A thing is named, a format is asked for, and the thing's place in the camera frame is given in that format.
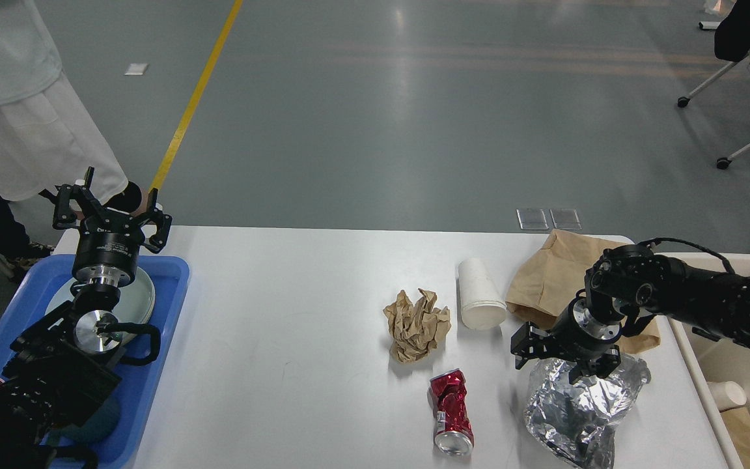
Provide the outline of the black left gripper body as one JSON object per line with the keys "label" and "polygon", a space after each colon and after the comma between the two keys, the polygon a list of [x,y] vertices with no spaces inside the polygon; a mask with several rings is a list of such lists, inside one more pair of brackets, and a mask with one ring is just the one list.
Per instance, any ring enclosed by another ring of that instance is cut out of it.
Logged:
{"label": "black left gripper body", "polygon": [[133,220],[95,218],[77,228],[79,241],[72,277],[80,283],[130,285],[137,276],[138,255],[144,244],[142,226]]}

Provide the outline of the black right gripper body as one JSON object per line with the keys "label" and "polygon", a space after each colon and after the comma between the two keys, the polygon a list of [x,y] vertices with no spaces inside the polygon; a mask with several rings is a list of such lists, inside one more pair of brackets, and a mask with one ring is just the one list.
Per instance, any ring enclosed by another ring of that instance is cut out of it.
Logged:
{"label": "black right gripper body", "polygon": [[605,352],[620,352],[617,339],[621,336],[619,322],[607,323],[595,317],[585,298],[570,302],[566,311],[557,317],[551,335],[561,348],[561,360],[596,359]]}

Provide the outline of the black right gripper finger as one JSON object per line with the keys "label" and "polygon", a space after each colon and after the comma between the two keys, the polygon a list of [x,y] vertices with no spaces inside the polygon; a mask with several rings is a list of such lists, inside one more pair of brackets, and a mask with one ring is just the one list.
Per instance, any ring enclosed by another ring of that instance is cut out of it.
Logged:
{"label": "black right gripper finger", "polygon": [[515,369],[521,370],[530,360],[560,358],[561,348],[547,330],[525,322],[510,339],[510,353],[514,356]]}
{"label": "black right gripper finger", "polygon": [[568,382],[577,384],[578,381],[587,377],[605,379],[616,370],[621,361],[621,353],[619,351],[607,351],[592,360],[576,360],[574,366],[568,372]]}

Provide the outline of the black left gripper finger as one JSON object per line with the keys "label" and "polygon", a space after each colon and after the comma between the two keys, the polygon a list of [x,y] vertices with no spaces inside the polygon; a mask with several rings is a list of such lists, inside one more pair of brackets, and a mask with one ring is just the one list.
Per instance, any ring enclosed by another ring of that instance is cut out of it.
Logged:
{"label": "black left gripper finger", "polygon": [[89,167],[84,179],[74,184],[57,185],[51,226],[58,231],[77,228],[78,222],[106,223],[106,210],[91,192],[95,168]]}
{"label": "black left gripper finger", "polygon": [[[160,253],[166,247],[173,222],[173,218],[159,208],[158,192],[158,189],[151,189],[144,210],[134,216],[134,243],[151,253]],[[150,235],[144,234],[143,231],[148,225],[155,227],[155,231]]]}

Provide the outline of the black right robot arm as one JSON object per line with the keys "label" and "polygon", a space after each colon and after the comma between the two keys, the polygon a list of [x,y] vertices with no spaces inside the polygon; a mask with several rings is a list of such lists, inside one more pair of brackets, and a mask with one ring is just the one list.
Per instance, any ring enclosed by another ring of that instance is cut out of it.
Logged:
{"label": "black right robot arm", "polygon": [[655,315],[688,324],[712,341],[731,339],[750,349],[750,276],[736,274],[720,253],[714,257],[722,271],[654,253],[661,243],[649,238],[605,249],[549,330],[527,322],[512,336],[515,368],[559,358],[572,363],[572,382],[608,377],[621,362],[617,341],[639,335]]}

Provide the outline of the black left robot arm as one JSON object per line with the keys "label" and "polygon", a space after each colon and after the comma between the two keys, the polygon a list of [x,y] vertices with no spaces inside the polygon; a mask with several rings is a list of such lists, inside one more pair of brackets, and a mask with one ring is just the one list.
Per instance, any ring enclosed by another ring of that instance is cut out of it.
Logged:
{"label": "black left robot arm", "polygon": [[86,446],[44,444],[55,427],[81,427],[113,394],[117,364],[144,366],[158,359],[161,332],[146,321],[113,314],[124,286],[134,282],[141,248],[159,253],[172,218],[151,189],[138,216],[110,210],[92,195],[94,169],[59,186],[55,229],[75,228],[74,295],[27,327],[10,345],[13,357],[0,382],[0,468],[48,468],[57,458],[98,466]]}

